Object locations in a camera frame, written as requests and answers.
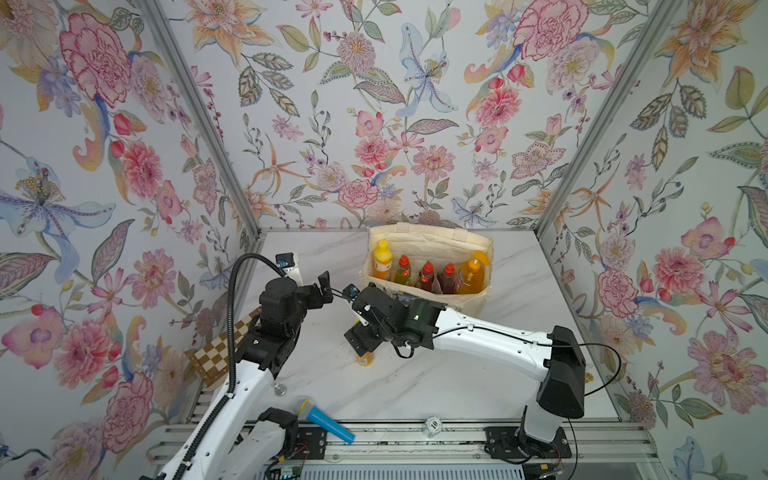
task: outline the black mounting plate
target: black mounting plate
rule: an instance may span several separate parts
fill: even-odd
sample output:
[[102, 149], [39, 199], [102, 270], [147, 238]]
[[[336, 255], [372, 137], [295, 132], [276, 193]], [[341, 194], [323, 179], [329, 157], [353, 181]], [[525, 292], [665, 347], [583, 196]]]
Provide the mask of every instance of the black mounting plate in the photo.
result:
[[[488, 427], [485, 429], [485, 452], [491, 458], [499, 460], [522, 460], [528, 455], [518, 448], [518, 438], [515, 433], [519, 427]], [[559, 428], [554, 436], [552, 448], [545, 452], [544, 458], [570, 458], [571, 446], [565, 438], [565, 430]]]
[[292, 460], [323, 460], [326, 457], [326, 437], [328, 432], [320, 427], [299, 427], [296, 445], [306, 443], [306, 448], [296, 453]]

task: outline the green leaf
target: green leaf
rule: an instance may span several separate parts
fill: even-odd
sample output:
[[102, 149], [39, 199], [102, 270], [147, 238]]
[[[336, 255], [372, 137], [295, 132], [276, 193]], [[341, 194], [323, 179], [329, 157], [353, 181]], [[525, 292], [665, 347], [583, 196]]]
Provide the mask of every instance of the green leaf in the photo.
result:
[[750, 201], [750, 224], [763, 245], [768, 248], [768, 195], [757, 187], [738, 187]]
[[734, 67], [725, 92], [725, 105], [731, 110], [746, 108], [755, 93], [755, 76], [744, 67]]
[[310, 43], [307, 41], [306, 36], [296, 27], [291, 25], [278, 25], [277, 29], [283, 34], [283, 38], [286, 39], [288, 46], [299, 53], [304, 53], [310, 49]]
[[376, 23], [368, 20], [367, 22], [362, 24], [362, 29], [366, 31], [366, 33], [370, 38], [373, 38], [374, 40], [378, 40], [384, 43], [384, 37], [382, 37], [382, 31]]
[[749, 120], [747, 117], [741, 117], [739, 115], [735, 115], [733, 117], [724, 118], [720, 122], [718, 122], [717, 125], [714, 127], [709, 127], [707, 131], [715, 132], [716, 134], [724, 134], [727, 131], [732, 131], [737, 129], [742, 123]]
[[759, 94], [757, 94], [755, 103], [752, 105], [752, 111], [750, 112], [750, 116], [754, 117], [755, 115], [763, 111], [765, 107], [768, 107], [768, 87], [765, 87]]
[[757, 142], [743, 141], [707, 153], [712, 158], [729, 160], [744, 168], [760, 168], [763, 163], [763, 159], [760, 158], [760, 149], [762, 148], [763, 145]]
[[607, 22], [605, 22], [605, 27], [610, 26], [610, 25], [619, 25], [621, 23], [627, 23], [632, 18], [634, 18], [635, 15], [637, 15], [636, 12], [631, 12], [629, 10], [624, 10], [623, 12], [618, 12], [614, 16], [610, 17]]
[[179, 293], [181, 293], [182, 296], [189, 298], [190, 282], [189, 280], [187, 280], [187, 278], [184, 276], [182, 272], [179, 272], [179, 279], [177, 283], [179, 285]]
[[400, 13], [402, 10], [400, 10], [400, 7], [395, 5], [394, 3], [379, 3], [377, 5], [379, 7], [379, 11], [386, 16], [394, 15], [395, 13]]
[[616, 48], [619, 48], [620, 46], [624, 45], [628, 41], [636, 40], [637, 37], [640, 36], [640, 33], [643, 31], [643, 28], [645, 28], [644, 23], [635, 25], [634, 27], [630, 28], [627, 31], [627, 33], [625, 33], [624, 36], [621, 37], [621, 40], [619, 41], [619, 45], [616, 45]]
[[664, 424], [664, 427], [669, 428], [670, 414], [662, 402], [656, 402], [656, 413], [659, 414], [659, 420]]
[[691, 157], [688, 160], [684, 161], [682, 165], [680, 165], [679, 168], [677, 168], [677, 172], [675, 172], [675, 175], [682, 174], [684, 171], [689, 170], [692, 166], [696, 164], [696, 161], [699, 159], [699, 157]]
[[291, 200], [301, 197], [301, 192], [304, 191], [304, 187], [306, 187], [306, 185], [299, 185], [298, 187], [291, 190], [290, 191]]
[[94, 256], [91, 260], [91, 275], [93, 276], [94, 283], [109, 271], [120, 259], [120, 255], [123, 254], [123, 248], [125, 247], [125, 239], [128, 235], [128, 228], [134, 222], [134, 219], [120, 222], [112, 232], [109, 234], [101, 245], [94, 251]]
[[538, 187], [538, 186], [541, 186], [541, 181], [540, 181], [540, 180], [538, 180], [538, 179], [536, 179], [536, 178], [534, 178], [534, 179], [532, 179], [532, 180], [528, 180], [528, 181], [527, 181], [527, 182], [525, 182], [524, 184], [522, 184], [522, 185], [518, 185], [517, 187], [513, 188], [513, 189], [512, 189], [512, 192], [511, 192], [511, 195], [512, 195], [513, 197], [517, 197], [519, 194], [522, 194], [522, 193], [523, 193], [523, 192], [525, 192], [527, 189], [529, 189], [529, 188], [531, 188], [531, 187], [533, 187], [533, 186], [537, 186], [537, 187]]
[[706, 420], [723, 413], [702, 399], [690, 397], [680, 400], [678, 405], [695, 419]]
[[768, 333], [768, 298], [760, 295], [739, 295], [752, 311], [755, 322]]
[[269, 68], [270, 70], [290, 70], [293, 68], [293, 65], [291, 65], [285, 58], [274, 53], [269, 53], [268, 51], [257, 53], [251, 58], [257, 64]]
[[326, 84], [337, 78], [349, 77], [352, 71], [340, 61], [333, 62], [323, 74], [323, 78], [320, 79], [320, 84]]
[[589, 237], [590, 235], [594, 235], [594, 230], [589, 227], [582, 227], [576, 230], [576, 234], [581, 238]]
[[112, 18], [109, 19], [109, 26], [117, 31], [123, 31], [131, 26], [133, 15], [127, 8], [117, 7], [112, 12]]
[[439, 184], [437, 184], [437, 187], [435, 187], [435, 193], [440, 195], [448, 190], [448, 182], [450, 179], [446, 178], [445, 180], [442, 180]]
[[690, 415], [676, 403], [674, 404], [674, 412], [677, 413], [677, 416], [679, 416], [681, 420], [690, 425], [691, 428], [694, 427], [694, 421], [690, 418]]
[[627, 7], [624, 0], [601, 0], [589, 6], [589, 12], [595, 15], [610, 15]]
[[667, 136], [667, 127], [661, 126], [659, 133], [656, 135], [656, 141], [654, 141], [654, 148], [651, 150], [651, 160], [654, 162], [654, 169], [656, 171], [661, 167], [661, 163], [667, 156], [669, 151], [669, 137]]
[[694, 118], [704, 118], [707, 116], [707, 99], [701, 90], [693, 85], [682, 85], [680, 87], [680, 101], [683, 102], [685, 111]]

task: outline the orange flower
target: orange flower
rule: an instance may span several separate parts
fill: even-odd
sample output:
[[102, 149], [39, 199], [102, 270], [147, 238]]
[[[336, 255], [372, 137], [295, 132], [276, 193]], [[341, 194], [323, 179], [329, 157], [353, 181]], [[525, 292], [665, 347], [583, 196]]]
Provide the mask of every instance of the orange flower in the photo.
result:
[[266, 33], [266, 30], [255, 25], [266, 8], [249, 0], [184, 1], [193, 9], [187, 15], [187, 22], [196, 25], [192, 31], [195, 50], [218, 43], [222, 50], [230, 54], [232, 63], [240, 68], [243, 44], [280, 44], [272, 35]]
[[757, 0], [694, 0], [688, 18], [675, 25], [676, 33], [655, 56], [672, 57], [664, 87], [690, 70], [701, 80], [720, 86], [719, 53], [746, 43], [739, 23], [750, 16]]

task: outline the marble tabletop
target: marble tabletop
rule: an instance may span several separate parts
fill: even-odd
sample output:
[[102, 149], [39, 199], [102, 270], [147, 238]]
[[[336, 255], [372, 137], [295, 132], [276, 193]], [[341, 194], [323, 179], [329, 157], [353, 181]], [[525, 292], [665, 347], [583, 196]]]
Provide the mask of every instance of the marble tabletop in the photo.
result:
[[[519, 329], [551, 332], [555, 325], [581, 335], [547, 265], [535, 235], [528, 231], [479, 232], [493, 239], [492, 294], [480, 317]], [[270, 232], [261, 253], [300, 255], [305, 283], [314, 283], [323, 271], [339, 290], [350, 283], [362, 286], [360, 270], [366, 258], [367, 232]], [[275, 274], [259, 263], [254, 269], [242, 312], [259, 306], [259, 295]], [[280, 371], [285, 396], [270, 391], [259, 412], [273, 406], [291, 410], [300, 396], [311, 396], [337, 420], [413, 420], [437, 415], [441, 419], [519, 418], [536, 381], [507, 366], [464, 353], [417, 349], [411, 359], [400, 359], [383, 343], [370, 366], [361, 366], [344, 338], [355, 321], [349, 304], [341, 299], [320, 310], [310, 310], [302, 325], [298, 346]], [[599, 376], [586, 349], [588, 371]], [[607, 394], [585, 399], [585, 418], [616, 420]]]

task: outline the pink flower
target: pink flower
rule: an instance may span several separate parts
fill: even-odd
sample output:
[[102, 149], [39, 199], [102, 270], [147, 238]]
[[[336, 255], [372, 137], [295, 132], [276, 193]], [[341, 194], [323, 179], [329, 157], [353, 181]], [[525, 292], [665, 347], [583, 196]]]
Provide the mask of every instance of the pink flower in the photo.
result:
[[167, 257], [163, 248], [155, 250], [154, 255], [151, 251], [144, 252], [142, 258], [143, 263], [134, 263], [138, 273], [129, 276], [127, 281], [133, 286], [131, 294], [134, 298], [144, 299], [144, 309], [154, 308], [157, 306], [158, 297], [176, 291], [176, 272], [171, 270], [174, 267], [174, 259]]
[[41, 369], [48, 365], [61, 342], [64, 324], [58, 311], [48, 308], [40, 316], [17, 323], [2, 336], [2, 344], [15, 355], [24, 359], [24, 363]]
[[661, 249], [656, 261], [656, 278], [672, 293], [692, 293], [704, 281], [704, 265], [682, 247]]
[[720, 221], [717, 217], [710, 217], [699, 223], [696, 228], [688, 230], [680, 241], [701, 258], [717, 258], [728, 254], [724, 239], [725, 231]]
[[448, 152], [445, 147], [437, 148], [436, 145], [422, 148], [413, 158], [411, 170], [417, 175], [424, 174], [425, 177], [436, 182], [440, 178], [448, 176], [446, 172], [453, 170], [453, 161], [456, 159], [454, 154]]
[[61, 341], [64, 353], [56, 356], [58, 384], [73, 389], [80, 381], [90, 382], [107, 361], [111, 346], [109, 332], [103, 323], [86, 319], [73, 325]]
[[69, 30], [59, 35], [61, 54], [78, 87], [110, 107], [125, 101], [131, 88], [131, 64], [118, 34], [89, 13], [69, 15]]
[[89, 478], [101, 460], [104, 437], [98, 420], [72, 423], [56, 438], [51, 459], [45, 466], [49, 480]]
[[480, 177], [483, 181], [489, 178], [496, 178], [498, 177], [498, 169], [493, 168], [493, 164], [485, 158], [475, 163], [475, 176]]
[[563, 116], [560, 114], [547, 118], [547, 135], [554, 137], [563, 130]]
[[131, 92], [155, 121], [162, 121], [167, 106], [165, 88], [154, 62], [136, 55], [131, 62]]
[[751, 313], [750, 309], [746, 308], [745, 306], [726, 306], [728, 303], [731, 303], [739, 295], [739, 293], [736, 290], [728, 290], [723, 294], [722, 297], [719, 297], [717, 295], [717, 287], [717, 282], [710, 282], [711, 295], [705, 295], [704, 292], [697, 288], [694, 290], [702, 302], [712, 307], [707, 310], [707, 316], [712, 318], [715, 316], [715, 313], [720, 313], [720, 318], [731, 332], [736, 332], [736, 330], [733, 328], [734, 325], [738, 326], [745, 332], [749, 332], [752, 329], [752, 326], [741, 318], [732, 314], [747, 315]]
[[356, 74], [366, 73], [376, 63], [376, 51], [362, 33], [350, 33], [342, 38], [336, 53], [341, 62]]
[[301, 18], [306, 18], [310, 16], [312, 13], [315, 14], [317, 18], [320, 18], [320, 11], [323, 12], [331, 7], [333, 7], [333, 3], [323, 2], [323, 0], [301, 0], [304, 2], [304, 5], [301, 5], [300, 3], [296, 5], [296, 10], [299, 12], [306, 12], [304, 15], [301, 15]]
[[485, 150], [490, 154], [495, 154], [501, 147], [502, 141], [507, 137], [508, 131], [509, 130], [507, 127], [486, 128], [485, 131], [478, 137], [477, 141], [475, 142], [475, 146], [480, 147], [482, 150]]
[[400, 150], [408, 153], [408, 147], [414, 147], [416, 145], [420, 145], [424, 143], [423, 138], [419, 138], [416, 140], [416, 134], [411, 134], [409, 137], [406, 132], [402, 132], [400, 134], [400, 139], [398, 140], [396, 137], [392, 137], [392, 141], [395, 142], [395, 146], [392, 147], [393, 150]]
[[166, 223], [170, 223], [171, 217], [176, 217], [182, 212], [181, 202], [170, 180], [163, 182], [163, 187], [157, 191], [157, 209]]
[[543, 142], [536, 141], [525, 152], [512, 155], [512, 164], [515, 166], [512, 177], [517, 179], [533, 177], [563, 158], [564, 154], [564, 148], [551, 148]]
[[383, 137], [364, 137], [355, 147], [355, 157], [368, 165], [376, 165], [389, 155], [389, 144]]
[[181, 147], [190, 157], [197, 156], [197, 147], [195, 147], [194, 142], [187, 135], [181, 135]]
[[632, 285], [632, 279], [619, 270], [609, 268], [601, 273], [598, 286], [600, 300], [615, 316], [626, 318], [637, 310], [634, 299], [638, 291]]
[[195, 220], [181, 221], [181, 235], [187, 241], [187, 243], [195, 243], [203, 236], [203, 224]]
[[123, 280], [123, 269], [121, 268], [118, 268], [114, 276], [114, 282], [112, 281], [112, 274], [106, 272], [104, 274], [104, 286], [107, 288], [103, 289], [96, 285], [91, 289], [91, 293], [103, 300], [88, 305], [88, 313], [93, 313], [103, 308], [104, 316], [109, 315], [112, 312], [112, 305], [121, 305], [123, 303], [123, 299], [118, 298], [118, 293], [120, 293], [120, 290], [123, 289], [127, 281], [128, 278]]
[[534, 61], [555, 55], [576, 39], [588, 15], [582, 0], [534, 0], [523, 12], [512, 46], [522, 45], [521, 58]]
[[694, 369], [694, 389], [705, 395], [711, 393], [712, 400], [721, 407], [725, 406], [727, 392], [730, 408], [747, 414], [757, 403], [766, 406], [766, 391], [760, 383], [768, 380], [768, 370], [750, 363], [757, 358], [751, 348], [737, 352], [736, 333], [728, 330], [725, 334], [704, 333], [703, 343], [695, 338], [689, 340], [688, 356], [699, 364]]
[[384, 126], [384, 119], [372, 114], [369, 111], [359, 111], [357, 113], [357, 136], [366, 137], [371, 135], [377, 135]]
[[339, 189], [339, 200], [347, 207], [363, 208], [379, 198], [379, 188], [370, 180], [355, 180]]
[[128, 144], [123, 153], [123, 176], [128, 186], [141, 198], [153, 197], [163, 180], [160, 169], [160, 157], [154, 148], [147, 147], [143, 141]]
[[149, 418], [153, 394], [152, 381], [143, 372], [134, 373], [130, 382], [118, 383], [101, 423], [107, 450], [120, 453], [139, 436]]
[[507, 123], [520, 111], [522, 100], [517, 90], [510, 87], [496, 88], [480, 102], [477, 120], [483, 127], [494, 127]]
[[210, 73], [207, 71], [201, 74], [197, 74], [197, 65], [192, 65], [190, 67], [190, 71], [192, 72], [192, 76], [194, 77], [194, 81], [197, 84], [198, 87], [213, 87], [214, 84], [205, 83], [206, 81], [210, 80]]
[[194, 175], [194, 192], [192, 198], [199, 204], [205, 205], [205, 211], [211, 215], [216, 209], [216, 168], [209, 158], [205, 161], [205, 166], [198, 165], [192, 169]]

